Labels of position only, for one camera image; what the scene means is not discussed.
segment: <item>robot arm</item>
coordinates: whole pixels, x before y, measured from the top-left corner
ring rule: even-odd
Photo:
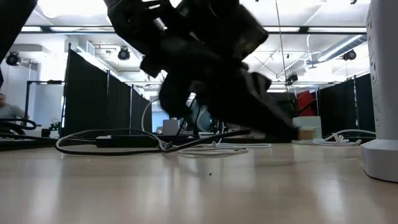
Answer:
[[[169,115],[190,115],[186,101],[195,92],[199,104],[220,120],[297,139],[297,129],[267,99],[271,81],[249,73],[242,63],[268,33],[239,0],[183,0],[176,8],[169,0],[104,1],[116,33],[145,55],[141,69],[152,77],[168,72],[159,99]],[[0,59],[36,3],[1,1],[1,20],[9,33],[3,35]],[[5,21],[3,15],[15,12],[17,19]]]

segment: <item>white cable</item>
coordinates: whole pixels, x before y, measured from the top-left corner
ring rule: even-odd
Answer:
[[[198,116],[198,118],[197,118],[197,126],[198,126],[198,128],[200,129],[200,131],[203,131],[203,132],[206,132],[206,130],[205,130],[202,126],[199,125],[199,120],[200,120],[200,118],[202,117],[202,115],[205,114],[205,112],[206,112],[206,109],[204,109],[203,111],[201,111],[200,114],[199,114],[199,116]]]
[[[158,100],[150,101],[150,102],[147,104],[147,106],[145,107],[144,112],[142,113],[142,116],[141,116],[141,130],[142,130],[142,131],[145,131],[145,128],[144,128],[145,113],[147,112],[148,107],[149,107],[150,105],[152,105],[153,103],[155,103],[156,101],[158,101]]]
[[[309,140],[309,141],[292,141],[292,144],[312,144],[316,146],[358,146],[362,143],[362,140],[358,140],[356,142],[349,142],[348,139],[344,139],[344,137],[340,134],[348,133],[348,132],[357,132],[357,133],[366,133],[366,134],[374,134],[372,131],[365,131],[360,129],[347,129],[338,131],[337,133],[333,133],[331,136],[322,139],[321,141],[317,140]],[[332,138],[335,139],[335,142],[329,142]]]
[[[155,103],[158,100],[150,101],[144,109],[144,112],[141,116],[141,129],[143,132],[148,133],[145,131],[144,128],[144,118],[145,113],[148,110],[149,106]],[[201,116],[205,113],[206,110],[200,112],[198,116],[198,122]],[[221,134],[224,133],[224,122],[222,122],[222,129]],[[153,135],[152,133],[148,133],[148,135],[154,139],[156,139],[159,143],[159,147],[163,151],[167,151],[165,146],[167,145],[166,142],[160,140],[157,136]],[[270,148],[270,144],[228,144],[228,143],[221,143],[222,138],[218,141],[218,143],[213,142],[212,144],[202,144],[195,147],[182,149],[178,153],[180,156],[184,157],[224,157],[224,156],[233,156],[238,154],[243,154],[249,152],[249,149],[267,149]]]
[[[193,148],[182,149],[178,153],[183,157],[224,157],[249,152],[249,149],[268,149],[270,144],[229,144],[215,143],[202,144]]]

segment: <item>wooden table surface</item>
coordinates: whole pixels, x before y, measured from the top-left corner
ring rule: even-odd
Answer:
[[[398,184],[360,158],[291,145],[201,159],[0,152],[0,223],[398,223]]]

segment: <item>ceiling light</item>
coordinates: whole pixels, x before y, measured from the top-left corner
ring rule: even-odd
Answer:
[[[113,27],[50,27],[54,32],[110,32],[113,33]]]
[[[42,32],[40,27],[23,27],[21,32]]]
[[[268,32],[298,32],[299,27],[263,27]]]
[[[343,47],[346,47],[347,45],[349,45],[350,43],[354,42],[355,40],[359,39],[360,37],[362,37],[362,35],[356,35],[353,38],[351,38],[350,40],[347,40],[345,43],[342,43],[340,46],[336,47],[334,50],[332,50],[331,52],[329,52],[328,54],[318,58],[319,62],[324,62],[327,58],[329,58],[330,56],[332,56],[334,53],[336,53],[337,51],[341,50]]]
[[[308,32],[363,32],[366,33],[365,27],[311,27]]]
[[[45,16],[85,16],[106,15],[107,7],[103,0],[39,0],[37,4]]]

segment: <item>black curtain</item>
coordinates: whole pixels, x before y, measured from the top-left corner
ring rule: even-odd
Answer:
[[[376,131],[370,74],[356,79],[356,104],[358,106],[358,129]]]
[[[69,50],[64,86],[65,118],[62,136],[108,127],[107,82],[106,72]]]
[[[131,87],[109,75],[108,80],[108,128],[130,128]]]
[[[319,95],[323,135],[357,128],[353,80],[324,88]]]
[[[131,88],[131,129],[141,130],[141,118],[149,100],[146,100],[135,89]],[[152,107],[149,106],[144,118],[144,129],[152,132]]]

